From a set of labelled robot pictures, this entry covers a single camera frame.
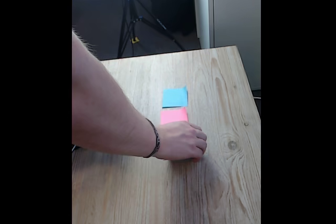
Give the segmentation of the person's left hand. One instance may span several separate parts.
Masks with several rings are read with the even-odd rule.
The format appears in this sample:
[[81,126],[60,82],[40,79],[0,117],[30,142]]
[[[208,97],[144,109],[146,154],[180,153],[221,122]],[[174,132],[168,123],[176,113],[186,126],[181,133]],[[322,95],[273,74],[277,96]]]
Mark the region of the person's left hand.
[[202,129],[186,121],[159,125],[157,132],[160,148],[154,154],[158,159],[199,161],[207,149],[207,135]]

